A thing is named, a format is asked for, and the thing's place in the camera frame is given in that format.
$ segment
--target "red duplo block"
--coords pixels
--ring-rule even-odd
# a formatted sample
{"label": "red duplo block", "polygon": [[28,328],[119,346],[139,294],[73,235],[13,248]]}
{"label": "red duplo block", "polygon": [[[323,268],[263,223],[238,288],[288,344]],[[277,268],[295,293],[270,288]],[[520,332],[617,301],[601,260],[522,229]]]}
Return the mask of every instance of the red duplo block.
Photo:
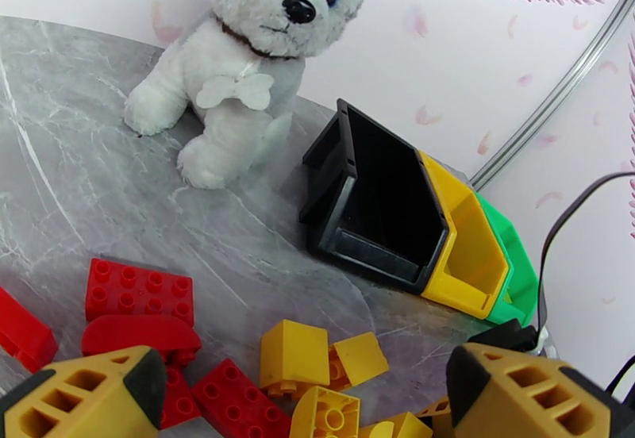
{"label": "red duplo block", "polygon": [[0,287],[0,346],[32,373],[57,353],[51,329]]}
{"label": "red duplo block", "polygon": [[161,429],[171,428],[201,416],[187,387],[183,373],[177,367],[168,366],[164,411],[161,414]]}
{"label": "red duplo block", "polygon": [[203,417],[224,438],[288,438],[291,419],[225,359],[192,388]]}
{"label": "red duplo block", "polygon": [[173,316],[100,316],[82,336],[84,356],[141,345],[155,348],[166,363],[181,367],[191,363],[202,347],[196,331]]}
{"label": "red duplo block", "polygon": [[163,314],[194,327],[192,288],[189,277],[92,259],[86,319],[107,314]]}

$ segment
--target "green plastic bin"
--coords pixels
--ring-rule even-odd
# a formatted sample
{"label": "green plastic bin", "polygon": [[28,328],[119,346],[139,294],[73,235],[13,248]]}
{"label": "green plastic bin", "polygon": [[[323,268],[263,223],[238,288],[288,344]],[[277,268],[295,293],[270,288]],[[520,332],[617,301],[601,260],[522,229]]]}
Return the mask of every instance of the green plastic bin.
{"label": "green plastic bin", "polygon": [[487,320],[502,324],[516,318],[522,326],[529,325],[538,304],[538,276],[514,224],[482,195],[476,197],[510,266]]}

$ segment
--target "white wall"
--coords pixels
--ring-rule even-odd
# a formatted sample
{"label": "white wall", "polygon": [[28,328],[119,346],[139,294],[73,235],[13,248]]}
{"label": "white wall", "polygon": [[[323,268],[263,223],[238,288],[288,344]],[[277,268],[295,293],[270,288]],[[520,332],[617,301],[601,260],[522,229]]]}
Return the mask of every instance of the white wall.
{"label": "white wall", "polygon": [[[311,61],[301,95],[338,97],[473,175],[584,50],[616,0],[368,0]],[[165,45],[207,0],[0,0],[0,14]]]}
{"label": "white wall", "polygon": [[[483,191],[515,223],[536,266],[547,231],[586,186],[635,169],[633,63],[629,17],[535,141]],[[635,354],[634,192],[628,179],[599,190],[554,240],[545,268],[558,352],[603,386]]]}

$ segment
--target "marble surface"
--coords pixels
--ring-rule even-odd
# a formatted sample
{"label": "marble surface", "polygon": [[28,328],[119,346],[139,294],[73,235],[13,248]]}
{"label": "marble surface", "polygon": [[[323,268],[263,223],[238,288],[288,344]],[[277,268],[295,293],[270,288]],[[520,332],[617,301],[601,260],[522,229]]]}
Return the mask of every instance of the marble surface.
{"label": "marble surface", "polygon": [[[300,162],[333,112],[298,99],[290,144],[266,169],[227,190],[194,190],[175,169],[201,131],[191,115],[149,138],[121,122],[125,95],[158,55],[113,36],[0,21],[0,286],[52,327],[56,359],[80,355],[88,264],[101,255],[194,279],[204,348],[190,383],[226,356],[257,379],[260,335],[289,318],[331,340],[377,334],[391,371],[351,390],[363,424],[443,395],[450,351],[484,324],[301,250]],[[0,391],[26,375],[0,352]],[[161,436],[215,432],[196,420]]]}

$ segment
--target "stuffed toy dog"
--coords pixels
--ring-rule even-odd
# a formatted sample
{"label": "stuffed toy dog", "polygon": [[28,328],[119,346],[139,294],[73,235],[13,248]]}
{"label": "stuffed toy dog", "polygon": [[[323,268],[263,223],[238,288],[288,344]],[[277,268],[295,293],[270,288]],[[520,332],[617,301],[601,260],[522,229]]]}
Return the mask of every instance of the stuffed toy dog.
{"label": "stuffed toy dog", "polygon": [[130,94],[124,121],[169,129],[188,104],[205,130],[179,153],[192,186],[224,187],[287,137],[305,58],[338,40],[364,0],[212,0]]}

